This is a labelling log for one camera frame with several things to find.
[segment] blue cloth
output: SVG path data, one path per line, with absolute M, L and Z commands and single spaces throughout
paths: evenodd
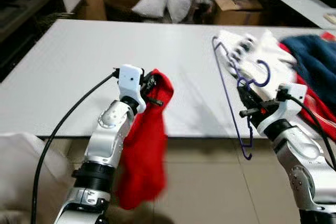
M 297 60 L 296 71 L 332 110 L 336 109 L 336 42 L 317 35 L 282 41 Z

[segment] cardboard box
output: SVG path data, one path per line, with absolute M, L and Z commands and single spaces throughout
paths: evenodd
M 215 0 L 214 24 L 260 25 L 262 5 L 257 0 Z

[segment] black cable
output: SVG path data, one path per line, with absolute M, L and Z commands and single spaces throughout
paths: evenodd
M 42 164 L 44 161 L 44 158 L 46 156 L 46 153 L 57 133 L 57 131 L 59 130 L 59 128 L 62 126 L 62 124 L 64 123 L 64 121 L 69 117 L 69 115 L 78 107 L 78 105 L 80 105 L 89 95 L 91 95 L 97 88 L 99 88 L 100 86 L 102 86 L 105 82 L 107 82 L 109 79 L 111 79 L 112 77 L 118 77 L 119 76 L 119 70 L 117 69 L 115 72 L 113 72 L 112 74 L 110 74 L 109 76 L 107 76 L 105 79 L 103 79 L 101 82 L 99 82 L 96 86 L 94 86 L 91 90 L 89 90 L 85 95 L 83 95 L 83 97 L 81 99 L 78 100 L 78 102 L 76 102 L 76 104 L 74 106 L 72 106 L 72 108 L 65 114 L 65 116 L 61 119 L 61 121 L 59 121 L 59 123 L 57 124 L 57 126 L 55 127 L 55 129 L 53 130 L 52 134 L 50 135 L 48 141 L 46 142 L 46 145 L 44 146 L 44 149 L 41 153 L 41 156 L 38 160 L 38 164 L 36 167 L 36 171 L 35 171 L 35 177 L 34 177 L 34 185 L 33 185 L 33 198 L 32 198 L 32 212 L 30 215 L 30 223 L 31 224 L 36 224 L 36 210 L 37 210 L 37 189 L 38 189 L 38 180 L 40 177 L 40 172 L 41 172 L 41 168 L 42 168 Z
M 304 110 L 310 115 L 310 117 L 314 120 L 314 123 L 316 124 L 317 128 L 319 129 L 320 131 L 320 135 L 322 136 L 323 138 L 323 141 L 324 141 L 324 144 L 326 145 L 327 147 L 327 150 L 328 150 L 328 153 L 329 153 L 329 156 L 330 156 L 330 159 L 331 159 L 331 163 L 332 163 L 332 166 L 333 166 L 333 169 L 335 170 L 336 169 L 336 160 L 335 160 L 335 156 L 334 156 L 334 153 L 332 152 L 332 149 L 331 149 L 331 146 L 330 146 L 330 143 L 328 141 L 328 137 L 326 135 L 326 133 L 324 132 L 320 122 L 317 120 L 316 116 L 311 112 L 311 110 L 306 107 L 302 102 L 300 102 L 298 99 L 296 99 L 295 97 L 289 95 L 289 94 L 286 94 L 286 98 L 289 99 L 289 100 L 292 100 L 293 102 L 297 103 L 298 105 L 300 105 L 302 108 L 304 108 Z

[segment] white tabletop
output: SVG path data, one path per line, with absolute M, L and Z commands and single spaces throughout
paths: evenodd
M 324 18 L 326 13 L 336 13 L 336 8 L 331 8 L 320 0 L 281 0 L 302 16 L 306 17 L 322 29 L 336 29 L 336 25 Z
M 262 27 L 193 26 L 59 20 L 0 84 L 0 132 L 49 135 L 68 109 L 91 87 L 129 63 L 158 68 L 172 81 L 174 97 L 165 110 L 168 136 L 236 137 L 215 65 L 211 38 L 221 29 L 260 37 Z M 320 29 L 270 28 L 278 38 L 320 34 Z M 236 81 L 225 74 L 237 122 L 248 136 Z M 118 97 L 108 81 L 69 117 L 58 136 L 89 136 L 98 115 Z M 296 119 L 305 129 L 307 125 Z

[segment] beige floor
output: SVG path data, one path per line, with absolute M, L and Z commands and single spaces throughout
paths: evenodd
M 73 140 L 79 166 L 87 140 Z M 169 139 L 167 188 L 135 211 L 111 207 L 111 223 L 300 223 L 287 175 L 268 140 L 256 140 L 252 160 L 236 140 Z

